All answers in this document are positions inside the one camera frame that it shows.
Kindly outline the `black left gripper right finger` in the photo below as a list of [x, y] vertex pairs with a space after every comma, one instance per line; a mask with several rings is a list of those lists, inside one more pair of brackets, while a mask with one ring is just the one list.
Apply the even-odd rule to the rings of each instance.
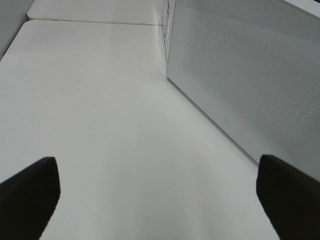
[[256, 194], [281, 240], [320, 238], [320, 182], [282, 159], [261, 156]]

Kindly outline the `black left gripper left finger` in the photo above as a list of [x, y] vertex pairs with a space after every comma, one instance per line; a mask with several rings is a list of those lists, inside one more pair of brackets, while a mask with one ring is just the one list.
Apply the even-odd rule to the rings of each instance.
[[39, 240], [61, 195], [55, 157], [44, 157], [0, 183], [0, 238]]

